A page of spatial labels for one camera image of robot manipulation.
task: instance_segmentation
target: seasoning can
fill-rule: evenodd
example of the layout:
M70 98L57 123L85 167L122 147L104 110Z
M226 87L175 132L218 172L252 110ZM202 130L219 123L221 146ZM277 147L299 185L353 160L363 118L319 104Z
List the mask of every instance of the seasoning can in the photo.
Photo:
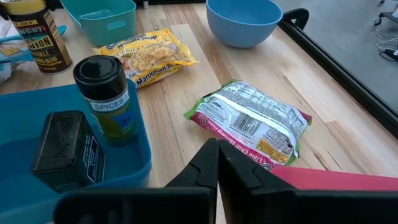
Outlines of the seasoning can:
M110 145L122 146L136 135L123 65L116 57L95 55L79 62L73 77L98 129Z
M41 72L56 74L71 67L72 60L44 0L1 0L0 3Z
M102 182L106 154L81 111L49 113L30 172L58 193Z

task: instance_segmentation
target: red object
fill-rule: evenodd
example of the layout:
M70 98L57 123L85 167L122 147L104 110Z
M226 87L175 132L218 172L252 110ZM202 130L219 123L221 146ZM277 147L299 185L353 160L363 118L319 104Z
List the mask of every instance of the red object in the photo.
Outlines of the red object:
M398 191L398 178L349 174L297 167L275 167L271 173L300 190Z

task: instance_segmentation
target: wooden tabletop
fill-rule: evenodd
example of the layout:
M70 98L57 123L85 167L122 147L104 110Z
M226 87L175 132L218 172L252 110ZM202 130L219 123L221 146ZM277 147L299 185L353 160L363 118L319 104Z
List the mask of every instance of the wooden tabletop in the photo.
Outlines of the wooden tabletop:
M64 10L53 15L57 25L68 26L63 39L74 64L94 54ZM0 24L0 37L16 34L10 22ZM137 10L137 33L161 27L169 27L200 63L138 90L152 149L151 186L168 183L213 137L182 115L197 99L231 78L244 80L313 116L312 125L299 139L301 158L293 166L398 177L397 139L278 27L257 47L234 49L213 36L204 4ZM11 45L24 46L22 42ZM71 83L72 69L43 75L29 62L0 84L0 94ZM225 222L222 214L218 222Z

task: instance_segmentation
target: lime chili shrimp ramen package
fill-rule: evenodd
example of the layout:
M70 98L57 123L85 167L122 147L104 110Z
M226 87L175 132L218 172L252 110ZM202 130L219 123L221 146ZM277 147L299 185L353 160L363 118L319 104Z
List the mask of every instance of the lime chili shrimp ramen package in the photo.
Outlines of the lime chili shrimp ramen package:
M117 57L124 73L137 88L173 74L183 65L196 63L187 46L163 28L94 49L96 54Z
M184 114L271 170L299 156L297 139L312 117L242 81L201 98Z

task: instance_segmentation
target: yellow noodle package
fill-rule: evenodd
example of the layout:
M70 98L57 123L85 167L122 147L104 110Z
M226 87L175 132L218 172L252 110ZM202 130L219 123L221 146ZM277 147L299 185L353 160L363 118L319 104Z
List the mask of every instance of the yellow noodle package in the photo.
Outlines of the yellow noodle package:
M94 51L120 59L126 77L137 88L173 74L182 65L197 63L188 47L175 38L168 28L139 34Z

